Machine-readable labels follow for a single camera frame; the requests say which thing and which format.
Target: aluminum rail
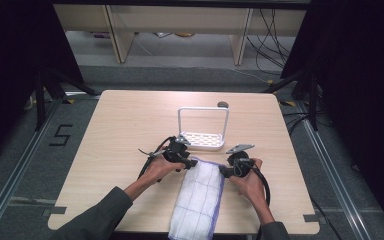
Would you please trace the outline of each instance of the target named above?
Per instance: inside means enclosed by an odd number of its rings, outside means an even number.
[[[53,115],[55,114],[56,110],[61,105],[61,103],[62,100],[53,100],[53,102],[50,104],[49,109],[47,111],[48,116],[45,122],[42,124],[42,127],[39,130],[35,131],[35,133],[33,134],[32,138],[30,139],[30,142],[28,143],[26,149],[23,152],[23,155],[21,156],[10,177],[5,183],[4,188],[0,192],[0,219],[4,214],[8,203],[10,202],[12,195],[17,189],[17,186],[21,182],[24,173],[29,167],[30,162],[43,138],[44,133],[46,132],[49,126]]]
[[[300,112],[307,111],[304,103],[297,102],[297,106]],[[354,201],[349,195],[344,185],[344,182],[342,181],[338,171],[336,170],[335,164],[330,158],[329,153],[327,152],[319,133],[317,131],[314,131],[310,121],[304,120],[303,123],[356,238],[362,240],[372,239],[367,231],[366,225],[363,222],[363,218],[358,212]]]

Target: small round object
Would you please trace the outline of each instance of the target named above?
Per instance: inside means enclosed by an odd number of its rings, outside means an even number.
[[[175,34],[179,37],[192,37],[194,35],[194,33],[184,33],[184,32],[175,33]]]
[[[217,103],[217,107],[229,108],[229,104],[227,102],[220,101]]]

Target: human hand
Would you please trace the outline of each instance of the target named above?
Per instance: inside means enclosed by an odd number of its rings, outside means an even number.
[[[151,164],[148,166],[145,176],[152,184],[165,177],[171,171],[176,169],[184,169],[185,164],[183,163],[171,163],[167,161],[162,154],[158,155]]]
[[[255,165],[260,169],[263,161],[258,158],[252,158],[252,160],[255,161]],[[257,212],[261,225],[274,222],[273,215],[266,202],[264,185],[253,170],[243,178],[231,176],[229,180],[238,187],[239,193],[251,202]]]
[[[261,159],[252,158],[252,160],[255,161],[255,165],[258,168],[261,168],[263,164]],[[251,203],[265,199],[263,183],[253,170],[249,171],[245,177],[231,176],[229,180],[238,187],[239,193],[246,197]]]
[[[183,163],[171,163],[162,155],[158,155],[149,164],[146,172],[138,180],[125,188],[124,192],[134,201],[148,187],[165,177],[169,172],[183,168],[185,168]]]

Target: white dish rack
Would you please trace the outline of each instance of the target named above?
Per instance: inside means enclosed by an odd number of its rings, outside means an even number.
[[[225,120],[222,133],[198,133],[188,132],[182,129],[182,112],[183,111],[223,111],[225,112]],[[229,109],[225,107],[182,107],[178,110],[179,134],[183,135],[190,145],[189,149],[216,151],[223,147],[225,141],[225,133],[227,121],[229,119]]]

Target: wrist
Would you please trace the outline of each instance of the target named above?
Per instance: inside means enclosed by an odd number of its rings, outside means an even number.
[[[130,184],[126,189],[124,189],[124,192],[130,197],[132,201],[134,201],[152,184],[152,179],[143,175],[138,180]]]
[[[250,201],[257,212],[261,226],[275,221],[264,197],[253,198],[252,200],[250,199]]]

